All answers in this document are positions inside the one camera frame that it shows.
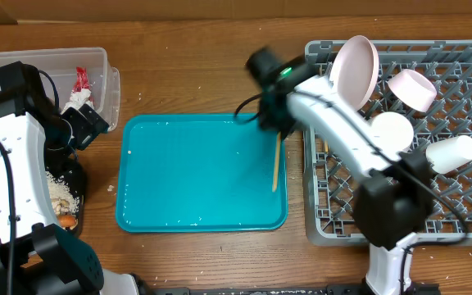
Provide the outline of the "red snack wrapper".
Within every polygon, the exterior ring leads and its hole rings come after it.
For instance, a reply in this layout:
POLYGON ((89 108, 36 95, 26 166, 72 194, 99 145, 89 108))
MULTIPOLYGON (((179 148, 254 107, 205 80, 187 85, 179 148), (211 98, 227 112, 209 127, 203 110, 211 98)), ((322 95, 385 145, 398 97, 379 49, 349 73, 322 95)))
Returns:
POLYGON ((76 81, 72 89, 73 93, 78 93, 82 89, 90 89, 87 70, 83 67, 76 68, 76 81))

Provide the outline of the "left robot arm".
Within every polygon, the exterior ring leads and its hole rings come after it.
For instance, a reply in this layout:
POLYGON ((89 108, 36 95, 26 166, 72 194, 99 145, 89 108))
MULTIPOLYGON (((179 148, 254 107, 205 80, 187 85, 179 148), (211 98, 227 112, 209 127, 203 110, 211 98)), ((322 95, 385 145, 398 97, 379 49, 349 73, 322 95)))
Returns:
POLYGON ((0 67, 0 294, 148 294, 59 224, 44 158, 68 160, 108 124, 87 104, 61 112, 46 75, 20 61, 0 67))

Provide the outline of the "white saucer bowl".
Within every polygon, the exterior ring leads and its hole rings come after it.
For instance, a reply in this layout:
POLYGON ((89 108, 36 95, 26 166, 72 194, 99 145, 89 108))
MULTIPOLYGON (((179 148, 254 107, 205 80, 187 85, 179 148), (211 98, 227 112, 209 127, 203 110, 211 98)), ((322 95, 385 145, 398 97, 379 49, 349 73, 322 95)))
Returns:
POLYGON ((396 112, 384 112, 369 120, 374 132, 374 142, 382 148, 399 152, 410 150, 414 130, 410 121, 396 112))

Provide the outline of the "white cup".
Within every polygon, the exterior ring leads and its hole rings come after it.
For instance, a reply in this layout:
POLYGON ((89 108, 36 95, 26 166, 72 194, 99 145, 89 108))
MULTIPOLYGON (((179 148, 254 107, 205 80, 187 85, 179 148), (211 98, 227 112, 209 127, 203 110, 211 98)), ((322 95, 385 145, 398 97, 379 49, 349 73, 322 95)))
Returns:
POLYGON ((472 138, 461 135, 431 143, 425 155, 434 172, 446 174, 472 161, 472 138))

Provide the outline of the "orange carrot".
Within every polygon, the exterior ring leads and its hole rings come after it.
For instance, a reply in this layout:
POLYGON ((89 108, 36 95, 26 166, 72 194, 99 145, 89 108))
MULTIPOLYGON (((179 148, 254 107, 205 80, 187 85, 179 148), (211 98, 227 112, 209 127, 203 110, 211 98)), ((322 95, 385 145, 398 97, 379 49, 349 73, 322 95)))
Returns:
POLYGON ((78 219, 72 215, 59 215, 57 220, 63 229, 74 229, 78 225, 78 219))

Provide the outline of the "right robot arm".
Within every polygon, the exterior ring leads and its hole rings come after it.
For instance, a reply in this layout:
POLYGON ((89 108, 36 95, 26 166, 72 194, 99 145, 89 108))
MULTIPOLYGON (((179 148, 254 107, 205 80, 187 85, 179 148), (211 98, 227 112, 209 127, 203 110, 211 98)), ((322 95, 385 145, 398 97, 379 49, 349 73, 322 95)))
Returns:
POLYGON ((245 66, 261 88, 255 96, 259 126, 281 138, 297 124, 313 128, 357 182, 352 218, 370 244, 364 291, 412 293, 412 250, 433 210, 425 154, 376 142, 369 123, 302 57, 282 62, 262 48, 245 66))

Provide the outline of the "white tissue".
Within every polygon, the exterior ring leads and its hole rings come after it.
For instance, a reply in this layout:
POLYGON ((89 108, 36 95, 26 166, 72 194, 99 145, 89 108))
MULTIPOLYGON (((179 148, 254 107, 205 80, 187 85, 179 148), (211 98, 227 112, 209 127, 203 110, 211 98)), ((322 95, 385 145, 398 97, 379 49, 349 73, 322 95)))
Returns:
POLYGON ((82 88, 79 92, 72 92, 69 98, 69 102, 61 110, 61 114, 67 111, 69 108, 79 110, 83 105, 88 105, 94 109, 93 101, 91 98, 91 90, 88 88, 82 88))

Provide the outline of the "pink bowl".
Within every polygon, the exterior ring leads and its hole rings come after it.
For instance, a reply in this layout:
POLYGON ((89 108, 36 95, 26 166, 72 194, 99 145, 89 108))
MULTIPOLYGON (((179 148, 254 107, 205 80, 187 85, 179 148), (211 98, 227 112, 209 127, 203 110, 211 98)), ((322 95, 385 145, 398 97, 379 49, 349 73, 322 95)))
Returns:
POLYGON ((437 96, 433 83, 415 70, 402 70, 388 81, 388 87, 404 104, 420 112, 426 112, 437 96))

